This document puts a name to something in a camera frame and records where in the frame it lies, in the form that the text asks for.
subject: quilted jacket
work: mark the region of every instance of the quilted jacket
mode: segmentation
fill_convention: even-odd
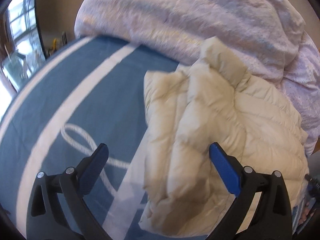
[[[204,42],[191,67],[147,72],[144,93],[149,138],[142,229],[187,237],[215,228],[234,195],[209,159],[213,142],[256,172],[281,171],[291,207],[300,201],[308,173],[300,114],[218,38]],[[240,231],[248,227],[259,197]]]

